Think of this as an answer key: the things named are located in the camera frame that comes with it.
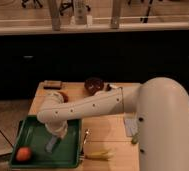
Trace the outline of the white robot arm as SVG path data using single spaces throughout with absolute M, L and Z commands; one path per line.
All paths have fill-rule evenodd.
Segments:
M 189 171 L 189 95 L 173 79 L 156 77 L 68 103 L 53 93 L 37 119 L 57 135 L 68 120 L 121 113 L 136 115 L 140 171 Z

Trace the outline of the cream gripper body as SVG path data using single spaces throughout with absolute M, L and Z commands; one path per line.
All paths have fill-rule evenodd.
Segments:
M 68 123 L 67 122 L 59 122 L 53 124 L 46 124 L 45 125 L 47 131 L 52 135 L 63 139 L 68 131 Z

